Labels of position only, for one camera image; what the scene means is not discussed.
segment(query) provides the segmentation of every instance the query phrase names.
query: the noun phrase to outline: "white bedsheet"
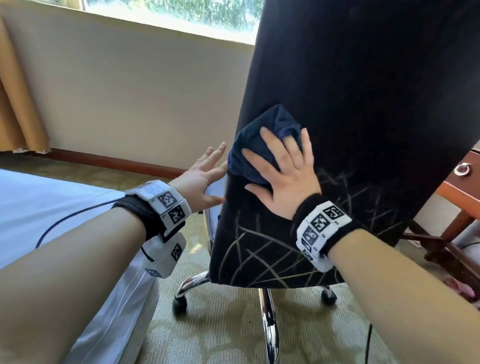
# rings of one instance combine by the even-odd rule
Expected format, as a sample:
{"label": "white bedsheet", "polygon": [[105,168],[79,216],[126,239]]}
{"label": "white bedsheet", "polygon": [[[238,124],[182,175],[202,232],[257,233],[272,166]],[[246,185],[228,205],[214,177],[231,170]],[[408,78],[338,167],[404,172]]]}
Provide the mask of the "white bedsheet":
{"label": "white bedsheet", "polygon": [[[0,268],[32,251],[41,234],[62,217],[123,196],[119,191],[6,170],[0,170],[0,190]],[[67,219],[42,244],[110,207],[102,206]],[[155,278],[140,270],[143,259],[141,252],[135,256],[64,364],[119,362],[155,282]]]}

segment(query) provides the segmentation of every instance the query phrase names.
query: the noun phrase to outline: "drawer handle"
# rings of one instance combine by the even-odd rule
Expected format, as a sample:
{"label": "drawer handle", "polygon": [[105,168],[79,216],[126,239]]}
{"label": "drawer handle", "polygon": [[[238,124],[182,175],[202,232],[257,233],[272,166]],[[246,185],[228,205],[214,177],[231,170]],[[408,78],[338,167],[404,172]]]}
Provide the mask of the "drawer handle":
{"label": "drawer handle", "polygon": [[470,166],[470,163],[460,163],[458,166],[455,167],[454,172],[457,176],[466,176],[471,171]]}

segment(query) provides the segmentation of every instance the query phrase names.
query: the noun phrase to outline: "hand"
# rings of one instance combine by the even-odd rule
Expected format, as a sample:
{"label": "hand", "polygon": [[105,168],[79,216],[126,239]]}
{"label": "hand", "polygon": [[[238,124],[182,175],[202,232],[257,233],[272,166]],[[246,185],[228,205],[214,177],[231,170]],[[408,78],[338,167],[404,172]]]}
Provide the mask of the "hand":
{"label": "hand", "polygon": [[216,151],[209,147],[188,171],[169,183],[187,200],[192,212],[205,210],[225,202],[223,197],[207,196],[205,191],[208,186],[220,180],[227,173],[227,162],[215,168],[215,164],[222,158],[226,147],[225,143],[220,144]]}
{"label": "hand", "polygon": [[273,194],[257,184],[247,184],[245,189],[257,196],[274,214],[292,220],[297,208],[307,197],[322,193],[313,170],[312,144],[307,129],[301,131],[303,154],[292,136],[286,137],[282,143],[267,128],[260,129],[260,135],[274,155],[281,172],[258,154],[244,149],[243,156],[270,182]]}

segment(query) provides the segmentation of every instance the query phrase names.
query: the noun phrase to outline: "rag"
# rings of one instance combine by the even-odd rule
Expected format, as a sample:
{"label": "rag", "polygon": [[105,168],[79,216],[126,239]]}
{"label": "rag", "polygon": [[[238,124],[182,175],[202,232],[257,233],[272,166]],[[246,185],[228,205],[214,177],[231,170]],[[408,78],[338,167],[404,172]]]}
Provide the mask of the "rag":
{"label": "rag", "polygon": [[268,181],[245,159],[241,151],[244,148],[249,149],[263,157],[279,170],[274,155],[260,136],[260,128],[263,126],[275,134],[280,140],[283,140],[283,138],[289,135],[293,136],[301,149],[301,126],[293,119],[283,105],[277,104],[272,106],[245,126],[238,133],[233,142],[232,149],[228,154],[228,172],[243,176],[249,181],[258,184],[268,184]]}

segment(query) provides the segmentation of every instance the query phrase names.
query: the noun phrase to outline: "orange curtain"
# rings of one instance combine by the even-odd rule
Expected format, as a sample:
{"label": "orange curtain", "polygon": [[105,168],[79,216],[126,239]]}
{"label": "orange curtain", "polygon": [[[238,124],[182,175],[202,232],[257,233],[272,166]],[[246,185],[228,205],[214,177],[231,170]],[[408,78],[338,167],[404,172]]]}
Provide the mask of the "orange curtain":
{"label": "orange curtain", "polygon": [[49,148],[24,73],[0,17],[0,151],[41,152]]}

